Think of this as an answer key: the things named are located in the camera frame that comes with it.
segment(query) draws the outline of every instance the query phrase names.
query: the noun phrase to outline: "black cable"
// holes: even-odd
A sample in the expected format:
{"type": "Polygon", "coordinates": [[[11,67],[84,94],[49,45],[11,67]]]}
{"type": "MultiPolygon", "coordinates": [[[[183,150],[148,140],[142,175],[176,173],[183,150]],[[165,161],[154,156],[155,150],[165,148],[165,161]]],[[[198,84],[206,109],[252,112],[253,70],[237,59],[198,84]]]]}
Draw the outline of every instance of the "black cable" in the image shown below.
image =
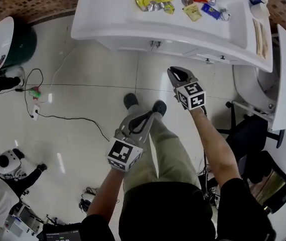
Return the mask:
{"type": "MultiPolygon", "coordinates": [[[[34,70],[39,70],[39,72],[40,72],[41,75],[42,75],[42,82],[41,82],[37,87],[40,87],[40,86],[43,84],[43,81],[44,81],[43,73],[42,73],[42,71],[41,71],[39,68],[32,69],[32,71],[28,74],[28,76],[27,76],[27,78],[26,78],[25,90],[23,90],[23,91],[24,91],[24,98],[25,98],[27,113],[29,114],[29,116],[30,116],[31,118],[34,118],[34,116],[29,113],[28,104],[27,104],[27,99],[26,99],[26,91],[30,90],[31,88],[30,88],[30,89],[26,89],[26,86],[27,86],[28,78],[29,78],[29,76],[32,74],[32,72],[33,72],[34,70]]],[[[35,113],[37,113],[38,115],[40,115],[40,116],[42,116],[42,117],[45,117],[45,118],[51,118],[51,117],[53,117],[53,118],[61,118],[61,119],[84,119],[84,120],[86,120],[86,121],[93,122],[93,123],[95,123],[95,125],[98,127],[98,129],[99,129],[99,131],[101,132],[102,136],[103,136],[107,141],[109,141],[109,139],[103,134],[103,131],[102,131],[102,129],[100,128],[100,126],[97,124],[97,122],[94,121],[94,120],[92,120],[92,119],[83,118],[83,117],[66,118],[66,117],[59,117],[59,116],[55,116],[55,115],[42,115],[42,114],[38,113],[37,110],[35,110],[35,113]]]]}

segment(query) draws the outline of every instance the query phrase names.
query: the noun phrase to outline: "foot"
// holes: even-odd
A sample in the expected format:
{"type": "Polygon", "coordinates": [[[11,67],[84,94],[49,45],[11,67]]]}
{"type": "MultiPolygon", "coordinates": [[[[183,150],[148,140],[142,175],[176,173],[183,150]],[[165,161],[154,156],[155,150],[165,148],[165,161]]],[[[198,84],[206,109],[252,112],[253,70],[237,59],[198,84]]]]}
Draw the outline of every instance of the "foot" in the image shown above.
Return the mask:
{"type": "Polygon", "coordinates": [[[162,116],[164,116],[165,113],[167,112],[167,105],[162,100],[158,100],[154,103],[152,111],[158,112],[162,116]]]}
{"type": "Polygon", "coordinates": [[[43,172],[43,171],[47,170],[47,166],[46,166],[45,163],[43,163],[43,164],[38,165],[37,169],[39,169],[39,170],[41,170],[43,172]]]}
{"type": "Polygon", "coordinates": [[[24,71],[23,67],[10,68],[10,69],[8,69],[5,72],[5,76],[7,78],[16,78],[16,77],[18,77],[21,81],[18,84],[17,88],[23,88],[24,87],[24,85],[25,85],[25,71],[24,71]]]}
{"type": "Polygon", "coordinates": [[[138,105],[138,100],[135,94],[133,93],[128,93],[125,97],[124,97],[124,105],[126,107],[126,109],[129,109],[132,105],[138,105]]]}

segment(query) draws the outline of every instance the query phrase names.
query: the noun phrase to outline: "black shoe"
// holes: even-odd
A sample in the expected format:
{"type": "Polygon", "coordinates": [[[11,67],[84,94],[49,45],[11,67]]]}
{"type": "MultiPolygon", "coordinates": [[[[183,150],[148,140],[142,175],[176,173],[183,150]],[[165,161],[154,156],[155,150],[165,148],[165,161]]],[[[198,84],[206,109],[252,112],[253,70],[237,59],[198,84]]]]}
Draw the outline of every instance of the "black shoe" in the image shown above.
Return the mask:
{"type": "Polygon", "coordinates": [[[167,105],[162,100],[158,100],[154,103],[152,111],[159,112],[162,116],[164,116],[167,112],[167,105]]]}
{"type": "Polygon", "coordinates": [[[47,166],[46,166],[45,163],[43,163],[43,164],[38,165],[37,169],[39,169],[39,170],[41,170],[43,172],[43,171],[47,170],[47,166]]]}
{"type": "Polygon", "coordinates": [[[126,107],[126,109],[129,109],[132,105],[137,104],[138,105],[138,100],[135,94],[133,93],[128,93],[124,99],[124,105],[126,107]]]}

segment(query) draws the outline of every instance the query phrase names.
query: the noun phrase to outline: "sleeve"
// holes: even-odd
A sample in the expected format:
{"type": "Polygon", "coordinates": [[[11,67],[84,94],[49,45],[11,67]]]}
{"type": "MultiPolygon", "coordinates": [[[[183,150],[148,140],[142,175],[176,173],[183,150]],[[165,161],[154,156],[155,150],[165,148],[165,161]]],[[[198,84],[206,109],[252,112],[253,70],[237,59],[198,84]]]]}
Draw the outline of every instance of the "sleeve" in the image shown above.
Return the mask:
{"type": "Polygon", "coordinates": [[[262,206],[241,179],[231,179],[221,188],[218,240],[274,240],[275,231],[262,206]]]}
{"type": "Polygon", "coordinates": [[[79,234],[82,241],[115,241],[112,231],[108,227],[108,223],[100,215],[90,215],[86,217],[81,223],[79,234]]]}

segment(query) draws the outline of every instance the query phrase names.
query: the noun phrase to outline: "khaki pants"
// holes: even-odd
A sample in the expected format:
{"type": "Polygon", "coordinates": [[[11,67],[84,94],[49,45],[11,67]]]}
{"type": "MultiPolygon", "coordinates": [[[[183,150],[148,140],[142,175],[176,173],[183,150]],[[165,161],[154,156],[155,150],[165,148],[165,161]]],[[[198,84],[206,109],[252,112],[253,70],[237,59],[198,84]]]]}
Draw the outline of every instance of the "khaki pants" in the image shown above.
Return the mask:
{"type": "MultiPolygon", "coordinates": [[[[138,105],[129,108],[132,114],[140,110],[138,105]]],[[[151,127],[151,139],[156,148],[159,177],[152,159],[149,138],[146,141],[147,150],[134,166],[126,173],[124,178],[124,192],[150,182],[184,182],[193,184],[199,188],[200,182],[191,159],[184,149],[180,139],[169,131],[162,123],[162,115],[158,113],[151,127]]]]}

